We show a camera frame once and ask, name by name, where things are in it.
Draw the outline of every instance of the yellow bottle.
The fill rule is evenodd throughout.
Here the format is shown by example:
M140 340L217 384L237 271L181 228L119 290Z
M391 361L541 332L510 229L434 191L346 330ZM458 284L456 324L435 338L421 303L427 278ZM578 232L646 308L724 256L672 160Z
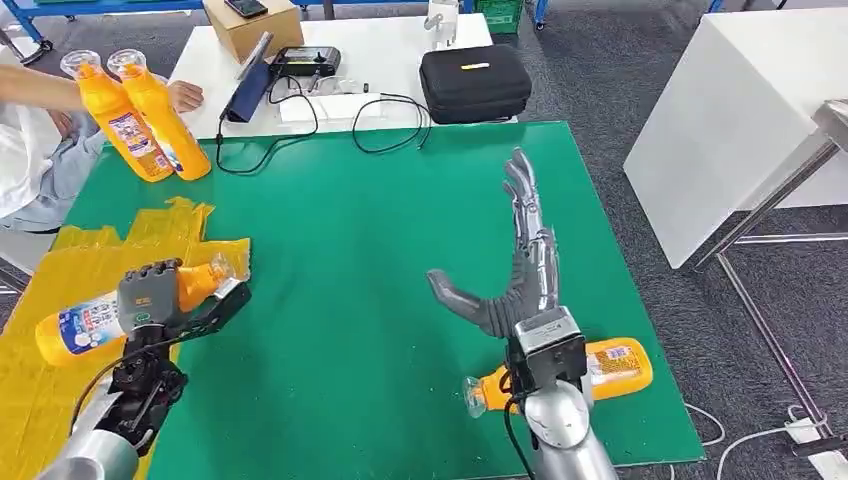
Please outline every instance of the yellow bottle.
M130 101L153 128L177 175L191 181L209 173L209 159L171 105L168 88L147 69L144 54L129 48L118 50L106 65L121 78Z
M88 113L139 177L158 182L173 172L124 89L103 71L100 55L75 50L62 58L61 67L77 81Z
M651 384L654 370L645 349L634 338L611 338L586 344L586 363L592 382L592 398L604 400L638 392ZM510 394L501 390L500 381L506 374L501 365L483 378L465 379L465 403L472 417L487 410L503 410ZM509 389L509 378L504 384ZM518 407L510 407L518 413Z
M232 270L222 256L197 267L179 267L177 299L180 310L194 310L231 276ZM118 321L118 292L113 290L48 316L36 325L35 341L44 360L58 367L81 357L114 358L122 344L112 340L127 333Z

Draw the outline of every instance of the power strip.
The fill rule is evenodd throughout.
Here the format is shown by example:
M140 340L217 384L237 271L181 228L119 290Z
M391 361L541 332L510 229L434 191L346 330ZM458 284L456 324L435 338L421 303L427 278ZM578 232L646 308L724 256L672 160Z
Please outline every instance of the power strip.
M802 418L791 423L787 427L804 427L812 425L809 418ZM787 430L789 436L797 444L812 442L821 438L815 428L790 428ZM810 455L807 460L819 472L824 480L848 480L848 460L841 452L823 452Z

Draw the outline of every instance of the silver robotic arm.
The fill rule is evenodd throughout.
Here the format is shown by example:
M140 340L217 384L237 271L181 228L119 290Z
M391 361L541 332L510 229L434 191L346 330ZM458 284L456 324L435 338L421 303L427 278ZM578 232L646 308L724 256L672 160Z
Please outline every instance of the silver robotic arm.
M544 480L614 480L615 468L589 422L586 341L568 309L559 305L559 259L552 230L542 223L536 176L516 148L506 163L511 182L515 248L506 292L481 299L458 289L441 270L427 278L436 299L489 335L506 338L512 402L530 427L534 466ZM504 409L507 429L510 405Z
M211 305L185 318L177 307L176 268L181 264L173 259L148 265L128 272L121 281L121 318L146 320L131 325L123 356L86 387L77 402L68 441L37 480L133 478L139 458L150 451L188 383L169 358L171 345L218 332L250 300L247 284L229 278L215 292ZM132 301L136 298L150 301L139 304ZM91 400L77 416L92 388Z

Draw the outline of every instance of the black cable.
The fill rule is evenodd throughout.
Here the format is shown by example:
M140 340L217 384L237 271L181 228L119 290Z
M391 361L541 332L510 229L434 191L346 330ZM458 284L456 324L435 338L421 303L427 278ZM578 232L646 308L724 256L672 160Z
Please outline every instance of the black cable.
M536 475L533 474L533 469L530 468L530 463L527 461L527 457L524 456L524 451L521 450L521 445L518 444L518 439L515 438L515 432L512 431L512 422L509 419L509 410L513 405L518 405L518 403L516 402L515 397L509 397L504 405L504 427L506 427L506 434L509 435L509 441L512 442L512 446L515 448L515 453L517 453L518 458L521 459L521 464L524 465L524 470L527 472L527 478L530 480L536 480Z
M427 107L425 107L424 105L421 105L420 103L415 101L415 99L413 99L412 97L407 97L406 95L397 95L397 94L394 94L394 93L381 93L380 95L381 95L381 98L378 98L376 100L371 100L369 102L365 102L365 104L362 105L362 107L359 108L359 111L356 112L356 117L354 117L353 125L350 128L350 134L353 137L353 143L356 144L356 148L358 148L359 150L361 150L365 153L384 153L384 152L388 152L390 150L394 150L396 148L400 148L400 147L406 145L407 143L418 138L418 135L421 133L421 130L424 128L424 120L425 120L424 114L426 113L427 128L424 131L424 136L421 137L421 140L418 142L418 149L420 150L422 147L424 147L424 144L427 143L427 139L430 138L430 131L433 130L433 119L430 117L430 110L428 110ZM356 137L356 124L359 122L359 117L362 115L362 111L365 110L366 107L368 107L369 105L373 105L375 103L380 103L380 102L406 103L406 104L415 106L415 111L418 114L418 127L415 129L415 131L412 133L412 135L410 135L406 139L401 140L400 142L395 143L393 145L389 145L387 147L380 147L380 148L363 147L362 144L359 143L359 139Z
M274 86L277 84L277 81L279 81L281 78L287 78L287 79L289 79L290 82L294 81L295 85L297 85L298 93L293 93L291 95L287 95L283 98L279 98L279 99L275 100L273 98ZM268 148L265 150L265 154L262 155L262 158L259 159L259 161L256 162L256 164L253 165L250 168L245 168L245 169L227 168L227 167L225 167L221 164L221 145L224 143L224 136L221 134L221 128L224 125L224 120L227 117L227 110L228 110L228 109L225 109L224 112L221 113L221 116L218 119L218 133L215 135L215 163L218 165L218 168L220 168L222 171L229 173L229 174L232 174L232 175L251 175L251 174L259 171L265 165L265 162L267 160L270 160L270 158L273 157L273 154L276 154L278 150L285 148L285 147L288 147L289 145L293 145L295 143L298 143L301 140L304 140L304 139L311 137L312 135L315 135L316 133L318 133L318 114L315 112L315 107L312 106L312 102L309 100L309 98L306 97L306 95L303 94L303 88L301 88L300 82L298 82L296 78L291 77L289 75L282 75L282 76L277 75L269 83L267 88L268 88L268 102L271 103L272 105L278 105L278 104L283 103L283 102L290 100L292 98L303 98L304 100L306 100L306 104L309 105L309 109L312 111L312 120L314 122L314 126L312 128L312 131L307 132L307 133L296 133L296 134L291 134L291 135L283 135L283 136L277 138L276 140L271 142L271 145L268 145ZM285 145L283 145L280 148L276 148L277 145L280 144L280 142L285 141L285 140L292 140L292 141L289 142L289 143L286 143Z
M91 392L91 389L94 388L95 385L97 385L97 382L100 380L100 378L103 375L106 374L106 372L108 372L109 370L111 370L112 368L114 368L116 365L118 365L121 362L126 362L127 360L132 360L133 358L135 358L139 355L142 355L144 353L147 353L151 350L155 350L157 348L168 346L168 345L173 345L173 344L179 343L183 340L187 340L187 338L185 336L180 336L180 337L171 338L169 340L164 340L164 341L161 341L161 342L151 343L150 345L139 348L138 350L136 350L132 353L128 353L128 354L124 355L123 357L121 357L121 358L119 358L119 359L117 359L113 362L110 362L108 365L103 367L102 370L97 372L94 375L94 378L92 378L91 381L88 382L88 385L86 385L85 388L82 390L82 394L79 396L79 398L77 399L77 402L74 404L74 410L73 410L73 413L71 413L71 430L70 430L70 432L68 432L68 436L70 437L74 433L74 424L77 423L77 418L79 417L80 410L82 410L82 404L85 401L85 397L88 396L88 394Z
M498 388L501 390L502 393L512 394L512 387L506 388L506 381L508 379L509 379L509 370L507 370L506 372L504 372L503 375L501 375L500 380L498 380Z

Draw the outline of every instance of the blue shelf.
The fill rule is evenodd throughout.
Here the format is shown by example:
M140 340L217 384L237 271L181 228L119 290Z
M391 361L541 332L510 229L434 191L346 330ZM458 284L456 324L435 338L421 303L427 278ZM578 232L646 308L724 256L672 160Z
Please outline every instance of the blue shelf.
M94 2L36 3L18 0L18 9L28 17L61 15L102 15L104 13L161 12L166 10L200 10L201 0L165 0L160 2L127 2L97 0Z

